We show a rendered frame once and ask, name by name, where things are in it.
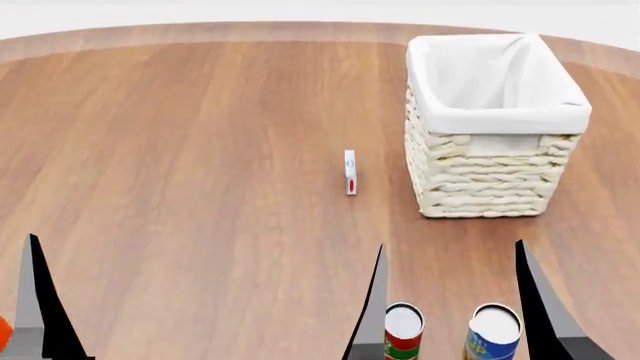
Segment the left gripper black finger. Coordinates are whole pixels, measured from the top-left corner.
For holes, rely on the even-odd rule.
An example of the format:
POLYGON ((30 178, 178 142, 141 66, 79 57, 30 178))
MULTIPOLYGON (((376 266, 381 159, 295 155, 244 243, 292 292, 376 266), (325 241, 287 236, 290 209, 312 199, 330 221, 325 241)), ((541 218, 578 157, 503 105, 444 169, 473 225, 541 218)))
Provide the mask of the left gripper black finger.
POLYGON ((25 239, 14 330, 43 328, 43 356, 88 356, 57 294, 40 240, 25 239))

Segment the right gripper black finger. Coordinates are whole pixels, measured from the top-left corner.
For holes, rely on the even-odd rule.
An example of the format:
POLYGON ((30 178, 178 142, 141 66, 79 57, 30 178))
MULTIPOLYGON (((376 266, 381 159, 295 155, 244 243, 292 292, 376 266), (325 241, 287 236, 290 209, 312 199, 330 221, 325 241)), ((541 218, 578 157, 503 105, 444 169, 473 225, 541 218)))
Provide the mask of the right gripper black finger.
POLYGON ((380 245, 362 311, 341 360, 384 360, 388 261, 380 245))
POLYGON ((515 244, 515 260, 527 341, 546 344, 553 338, 587 337, 522 240, 515 244))

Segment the red green tomato soup can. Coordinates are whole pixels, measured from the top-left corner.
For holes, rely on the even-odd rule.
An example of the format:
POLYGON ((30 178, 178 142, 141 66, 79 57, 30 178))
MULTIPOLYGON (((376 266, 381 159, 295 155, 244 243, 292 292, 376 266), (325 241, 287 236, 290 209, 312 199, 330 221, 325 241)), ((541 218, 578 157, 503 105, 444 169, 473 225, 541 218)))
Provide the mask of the red green tomato soup can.
POLYGON ((408 302, 386 308, 384 360, 418 360, 425 320, 408 302))

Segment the blue yellow alphabet soup can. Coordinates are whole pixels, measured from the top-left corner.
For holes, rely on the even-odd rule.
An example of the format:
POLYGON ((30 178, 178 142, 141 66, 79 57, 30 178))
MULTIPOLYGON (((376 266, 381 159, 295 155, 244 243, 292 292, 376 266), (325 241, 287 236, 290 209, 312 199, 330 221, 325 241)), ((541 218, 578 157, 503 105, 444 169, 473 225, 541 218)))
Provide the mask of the blue yellow alphabet soup can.
POLYGON ((464 360, 513 360, 522 331, 520 317, 511 308, 479 305, 469 320, 464 360))

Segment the small white cream cheese box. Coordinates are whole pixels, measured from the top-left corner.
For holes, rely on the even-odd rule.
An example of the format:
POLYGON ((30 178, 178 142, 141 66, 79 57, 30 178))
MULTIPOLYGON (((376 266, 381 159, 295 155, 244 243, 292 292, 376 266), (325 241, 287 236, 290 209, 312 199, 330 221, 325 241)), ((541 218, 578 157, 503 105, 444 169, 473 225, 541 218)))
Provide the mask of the small white cream cheese box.
POLYGON ((353 196, 357 194, 357 172, 354 150, 344 151, 346 194, 353 196))

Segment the woven basket with white liner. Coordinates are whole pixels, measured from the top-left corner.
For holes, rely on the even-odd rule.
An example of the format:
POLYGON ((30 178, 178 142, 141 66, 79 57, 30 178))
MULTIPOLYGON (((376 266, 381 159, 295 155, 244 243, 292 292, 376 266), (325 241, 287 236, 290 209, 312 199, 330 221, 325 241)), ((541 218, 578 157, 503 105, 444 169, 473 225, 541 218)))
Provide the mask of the woven basket with white liner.
POLYGON ((406 164, 422 215, 540 215, 592 107, 535 34, 409 41, 406 164))

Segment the orange round object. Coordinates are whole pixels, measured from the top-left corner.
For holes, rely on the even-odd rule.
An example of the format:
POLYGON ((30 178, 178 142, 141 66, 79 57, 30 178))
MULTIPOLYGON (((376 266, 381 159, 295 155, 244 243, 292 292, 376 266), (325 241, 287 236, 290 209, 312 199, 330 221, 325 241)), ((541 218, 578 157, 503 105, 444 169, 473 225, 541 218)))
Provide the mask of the orange round object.
POLYGON ((13 333, 12 326, 0 316, 0 353, 7 347, 13 333))

